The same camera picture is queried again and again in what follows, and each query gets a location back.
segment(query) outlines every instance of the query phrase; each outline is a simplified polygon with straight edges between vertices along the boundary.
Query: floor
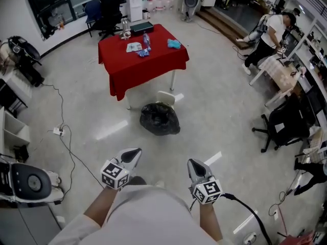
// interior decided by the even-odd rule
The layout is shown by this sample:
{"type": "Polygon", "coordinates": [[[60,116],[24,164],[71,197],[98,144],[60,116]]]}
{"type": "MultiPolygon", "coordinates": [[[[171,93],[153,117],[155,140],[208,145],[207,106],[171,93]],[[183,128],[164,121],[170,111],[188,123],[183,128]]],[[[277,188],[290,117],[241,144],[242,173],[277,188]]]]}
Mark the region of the floor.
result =
{"type": "Polygon", "coordinates": [[[222,9],[219,6],[215,6],[219,12],[225,14],[226,16],[230,17],[240,26],[245,28],[248,32],[251,32],[256,24],[259,22],[262,14],[257,10],[249,7],[248,5],[238,5],[238,6],[231,6],[227,10],[222,9]]]}
{"type": "MultiPolygon", "coordinates": [[[[206,161],[221,152],[212,171],[223,190],[256,210],[270,237],[277,240],[276,232],[284,232],[281,217],[274,220],[268,216],[268,209],[278,202],[279,192],[292,183],[296,174],[294,155],[300,152],[301,143],[278,151],[272,145],[268,152],[260,153],[266,138],[252,133],[251,128],[264,126],[260,115],[266,111],[264,103],[273,96],[269,81],[262,76],[249,86],[254,74],[250,77],[243,72],[233,44],[222,35],[200,28],[212,28],[200,18],[186,23],[173,12],[161,12],[151,22],[163,24],[189,52],[187,70],[176,73],[174,94],[184,96],[175,105],[180,133],[155,137],[139,124],[142,106],[154,102],[157,91],[169,90],[171,73],[129,90],[132,110],[128,111],[109,94],[108,74],[96,62],[99,37],[94,32],[93,38],[85,34],[54,50],[42,59],[39,69],[45,83],[54,84],[64,98],[63,117],[73,132],[73,153],[100,179],[100,168],[107,159],[122,149],[140,147],[143,156],[136,173],[149,184],[163,180],[169,191],[191,204],[187,160],[206,161]]],[[[60,106],[61,99],[51,87],[35,88],[29,108],[18,118],[31,129],[28,163],[57,172],[67,190],[73,163],[58,136],[47,132],[61,124],[60,106]]],[[[68,144],[69,132],[63,140],[68,144]]],[[[314,227],[324,189],[320,184],[299,197],[286,198],[281,209],[289,234],[314,227]]],[[[67,224],[83,213],[101,190],[76,161],[71,191],[61,205],[51,207],[56,215],[64,216],[67,224]]],[[[264,244],[254,219],[237,232],[236,228],[250,216],[244,207],[223,198],[214,207],[224,236],[222,244],[242,244],[245,235],[253,231],[259,234],[258,244],[264,244]]],[[[192,214],[198,220],[198,205],[192,214]]]]}

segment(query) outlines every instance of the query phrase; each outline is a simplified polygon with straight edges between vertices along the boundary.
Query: wooden step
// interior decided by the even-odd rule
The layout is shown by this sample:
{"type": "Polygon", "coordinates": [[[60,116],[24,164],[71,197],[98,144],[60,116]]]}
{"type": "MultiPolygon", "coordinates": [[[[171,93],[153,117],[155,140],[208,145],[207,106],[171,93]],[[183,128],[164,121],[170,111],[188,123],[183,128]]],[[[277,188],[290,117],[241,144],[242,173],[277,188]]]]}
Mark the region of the wooden step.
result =
{"type": "Polygon", "coordinates": [[[196,13],[201,19],[205,20],[211,26],[216,28],[224,36],[226,36],[239,49],[248,49],[251,46],[244,42],[236,42],[236,38],[244,37],[247,34],[238,28],[235,24],[223,18],[219,13],[213,9],[201,8],[201,11],[196,13]]]}

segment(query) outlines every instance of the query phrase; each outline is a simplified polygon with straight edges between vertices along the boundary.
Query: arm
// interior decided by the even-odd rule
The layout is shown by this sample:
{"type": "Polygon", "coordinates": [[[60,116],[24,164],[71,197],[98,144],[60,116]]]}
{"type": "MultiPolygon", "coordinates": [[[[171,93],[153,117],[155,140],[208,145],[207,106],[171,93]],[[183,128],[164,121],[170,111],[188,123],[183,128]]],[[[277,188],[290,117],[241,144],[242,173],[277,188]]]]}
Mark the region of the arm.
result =
{"type": "Polygon", "coordinates": [[[116,190],[104,188],[84,214],[73,219],[49,245],[77,245],[85,237],[100,230],[116,194],[116,190]]]}
{"type": "Polygon", "coordinates": [[[280,48],[281,45],[279,44],[279,41],[277,40],[277,37],[275,36],[275,29],[272,27],[268,27],[268,31],[267,31],[270,39],[273,41],[273,43],[276,45],[276,48],[280,48]]]}
{"type": "Polygon", "coordinates": [[[213,205],[200,204],[200,227],[215,241],[223,238],[213,205]]]}

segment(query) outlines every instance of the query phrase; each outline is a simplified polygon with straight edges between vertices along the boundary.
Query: black garbage bag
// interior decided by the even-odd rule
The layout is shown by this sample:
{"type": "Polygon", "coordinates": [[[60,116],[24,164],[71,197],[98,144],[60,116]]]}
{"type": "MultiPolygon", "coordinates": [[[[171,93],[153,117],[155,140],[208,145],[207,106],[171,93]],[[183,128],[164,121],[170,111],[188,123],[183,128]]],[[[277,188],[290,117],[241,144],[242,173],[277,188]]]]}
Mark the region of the black garbage bag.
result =
{"type": "Polygon", "coordinates": [[[148,104],[142,108],[141,125],[157,136],[180,132],[179,121],[173,108],[163,103],[148,104]]]}

